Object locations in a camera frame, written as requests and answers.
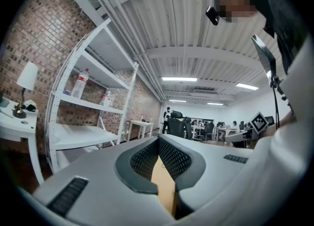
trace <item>table lamp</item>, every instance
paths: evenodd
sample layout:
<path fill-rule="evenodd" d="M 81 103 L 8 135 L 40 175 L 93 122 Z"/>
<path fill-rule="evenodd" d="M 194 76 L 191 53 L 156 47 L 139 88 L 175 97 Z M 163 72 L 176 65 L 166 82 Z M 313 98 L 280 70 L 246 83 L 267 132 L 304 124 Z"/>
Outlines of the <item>table lamp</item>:
<path fill-rule="evenodd" d="M 26 117 L 26 113 L 22 110 L 22 106 L 24 104 L 24 92 L 25 89 L 34 90 L 37 73 L 38 67 L 35 64 L 28 62 L 24 67 L 18 81 L 16 82 L 19 86 L 22 87 L 21 101 L 17 106 L 14 106 L 15 110 L 13 110 L 13 115 L 16 118 L 23 119 Z"/>

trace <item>wooden surface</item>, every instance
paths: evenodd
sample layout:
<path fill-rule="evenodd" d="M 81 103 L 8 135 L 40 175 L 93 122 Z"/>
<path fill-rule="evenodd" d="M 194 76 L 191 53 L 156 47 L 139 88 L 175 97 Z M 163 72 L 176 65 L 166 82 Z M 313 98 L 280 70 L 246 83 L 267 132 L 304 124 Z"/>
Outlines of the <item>wooden surface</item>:
<path fill-rule="evenodd" d="M 164 167 L 160 157 L 154 166 L 152 182 L 158 186 L 158 198 L 161 204 L 172 214 L 175 182 Z"/>

